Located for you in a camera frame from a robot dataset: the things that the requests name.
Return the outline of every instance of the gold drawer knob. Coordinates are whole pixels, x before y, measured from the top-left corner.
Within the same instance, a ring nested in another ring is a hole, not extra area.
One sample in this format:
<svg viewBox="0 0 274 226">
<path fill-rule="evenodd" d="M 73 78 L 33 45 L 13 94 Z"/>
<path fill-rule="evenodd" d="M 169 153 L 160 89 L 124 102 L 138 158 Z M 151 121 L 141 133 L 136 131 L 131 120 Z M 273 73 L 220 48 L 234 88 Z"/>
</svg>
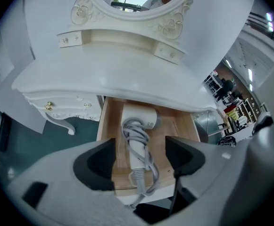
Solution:
<svg viewBox="0 0 274 226">
<path fill-rule="evenodd" d="M 46 105 L 44 105 L 44 108 L 46 108 L 46 110 L 48 111 L 51 111 L 52 110 L 51 105 L 53 105 L 53 103 L 49 101 Z"/>
<path fill-rule="evenodd" d="M 86 108 L 89 108 L 89 107 L 91 107 L 91 103 L 84 103 L 84 106 L 85 106 Z"/>
</svg>

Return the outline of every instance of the ceiling light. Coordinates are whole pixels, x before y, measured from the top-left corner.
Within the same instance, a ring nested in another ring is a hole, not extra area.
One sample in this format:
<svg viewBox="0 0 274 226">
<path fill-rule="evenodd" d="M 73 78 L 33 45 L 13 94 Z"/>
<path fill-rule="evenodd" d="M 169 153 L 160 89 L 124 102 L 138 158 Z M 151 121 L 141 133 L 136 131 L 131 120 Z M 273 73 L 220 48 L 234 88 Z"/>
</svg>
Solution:
<svg viewBox="0 0 274 226">
<path fill-rule="evenodd" d="M 272 21 L 271 14 L 267 13 L 267 14 L 266 14 L 266 17 L 267 17 L 267 20 L 268 20 L 268 21 Z"/>
<path fill-rule="evenodd" d="M 252 81 L 252 71 L 248 69 L 248 73 L 249 73 L 249 79 Z"/>
<path fill-rule="evenodd" d="M 228 60 L 227 60 L 227 59 L 226 59 L 226 62 L 227 62 L 227 64 L 229 65 L 229 67 L 230 67 L 230 68 L 232 68 L 232 67 L 231 67 L 231 65 L 229 64 L 229 62 L 228 62 Z"/>
</svg>

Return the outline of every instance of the open drawer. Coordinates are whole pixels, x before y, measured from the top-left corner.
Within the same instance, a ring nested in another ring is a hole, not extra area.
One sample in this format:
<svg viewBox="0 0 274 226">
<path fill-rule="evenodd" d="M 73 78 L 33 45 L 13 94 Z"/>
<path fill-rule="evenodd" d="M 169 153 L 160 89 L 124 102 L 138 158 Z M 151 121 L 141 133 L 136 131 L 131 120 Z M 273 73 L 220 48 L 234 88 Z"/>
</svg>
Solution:
<svg viewBox="0 0 274 226">
<path fill-rule="evenodd" d="M 157 128 L 146 130 L 150 136 L 149 151 L 160 171 L 158 188 L 174 184 L 174 170 L 165 155 L 165 136 L 179 136 L 199 141 L 199 135 L 191 114 L 158 105 L 107 97 L 101 113 L 97 140 L 116 138 L 116 161 L 113 167 L 112 180 L 115 183 L 117 196 L 137 194 L 137 190 L 131 185 L 128 178 L 131 172 L 129 152 L 125 148 L 125 139 L 121 132 L 120 121 L 124 103 L 154 107 L 159 111 L 161 124 Z M 150 171 L 146 172 L 145 181 L 148 186 L 152 185 Z"/>
</svg>

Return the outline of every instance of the white hair dryer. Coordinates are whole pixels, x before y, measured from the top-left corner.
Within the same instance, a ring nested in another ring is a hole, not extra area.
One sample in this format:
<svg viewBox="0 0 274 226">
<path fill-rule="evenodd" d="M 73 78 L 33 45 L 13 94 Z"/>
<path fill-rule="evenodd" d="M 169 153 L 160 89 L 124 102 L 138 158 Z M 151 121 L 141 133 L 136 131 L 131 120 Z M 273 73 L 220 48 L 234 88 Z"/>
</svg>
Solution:
<svg viewBox="0 0 274 226">
<path fill-rule="evenodd" d="M 145 129 L 157 127 L 159 121 L 160 116 L 154 108 L 132 104 L 123 106 L 121 128 L 126 139 L 126 148 L 130 152 L 130 165 L 140 194 L 138 200 L 132 204 L 133 208 L 145 196 L 152 195 L 158 184 L 159 171 L 148 150 L 149 136 Z M 151 170 L 153 174 L 154 183 L 148 190 L 144 181 L 145 170 Z"/>
</svg>

